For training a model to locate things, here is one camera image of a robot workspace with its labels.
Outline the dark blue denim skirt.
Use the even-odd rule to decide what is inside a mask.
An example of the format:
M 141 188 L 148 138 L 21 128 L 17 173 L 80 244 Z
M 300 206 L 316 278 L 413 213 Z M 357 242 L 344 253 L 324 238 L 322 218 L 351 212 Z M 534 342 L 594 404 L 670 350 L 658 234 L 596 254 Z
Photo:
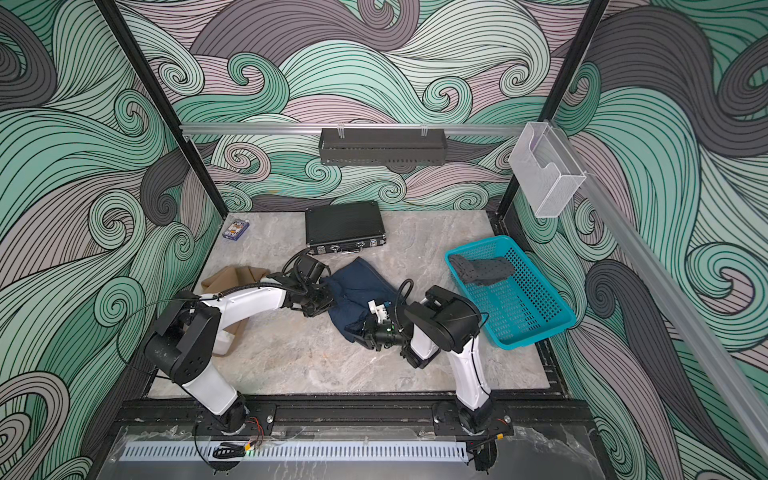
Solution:
M 328 310 L 331 321 L 343 338 L 355 342 L 352 329 L 370 314 L 368 303 L 394 304 L 396 289 L 365 259 L 357 257 L 320 283 L 329 288 L 334 305 Z

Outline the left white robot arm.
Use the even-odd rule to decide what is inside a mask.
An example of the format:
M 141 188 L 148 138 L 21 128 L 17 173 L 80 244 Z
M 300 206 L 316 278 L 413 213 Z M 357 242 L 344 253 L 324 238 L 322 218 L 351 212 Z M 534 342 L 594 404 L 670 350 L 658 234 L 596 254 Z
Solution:
M 290 309 L 306 317 L 327 312 L 334 300 L 321 276 L 329 271 L 303 250 L 281 271 L 256 282 L 209 297 L 182 290 L 155 320 L 143 354 L 204 407 L 222 433 L 235 434 L 246 424 L 248 408 L 243 395 L 212 362 L 217 335 L 263 312 Z

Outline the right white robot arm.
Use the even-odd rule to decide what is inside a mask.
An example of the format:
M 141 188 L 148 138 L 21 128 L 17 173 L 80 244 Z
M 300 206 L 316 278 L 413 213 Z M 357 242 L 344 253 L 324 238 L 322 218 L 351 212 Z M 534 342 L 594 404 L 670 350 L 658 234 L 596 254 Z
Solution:
M 468 434 L 479 435 L 488 429 L 493 410 L 477 342 L 485 313 L 469 299 L 437 285 L 423 300 L 410 302 L 413 286 L 407 279 L 392 301 L 370 301 L 368 316 L 347 331 L 368 350 L 398 347 L 414 369 L 424 369 L 446 354 L 455 383 L 458 420 Z

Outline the tan brown skirt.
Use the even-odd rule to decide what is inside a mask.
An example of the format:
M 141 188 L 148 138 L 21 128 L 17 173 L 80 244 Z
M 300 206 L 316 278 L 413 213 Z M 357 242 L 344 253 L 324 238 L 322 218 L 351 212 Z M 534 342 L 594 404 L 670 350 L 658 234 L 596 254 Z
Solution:
M 269 273 L 268 269 L 259 267 L 227 266 L 203 279 L 200 282 L 200 288 L 203 294 L 220 293 L 233 287 L 258 282 Z M 216 336 L 213 355 L 218 357 L 229 355 L 238 345 L 247 323 L 248 320 L 243 319 L 219 331 Z

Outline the grey polka dot skirt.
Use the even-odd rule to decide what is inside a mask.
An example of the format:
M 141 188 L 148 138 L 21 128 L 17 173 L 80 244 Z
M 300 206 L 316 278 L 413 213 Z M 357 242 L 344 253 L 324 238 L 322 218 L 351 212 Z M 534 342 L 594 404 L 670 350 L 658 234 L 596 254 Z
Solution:
M 491 286 L 516 273 L 515 266 L 504 257 L 470 260 L 461 255 L 450 255 L 448 262 L 465 285 Z

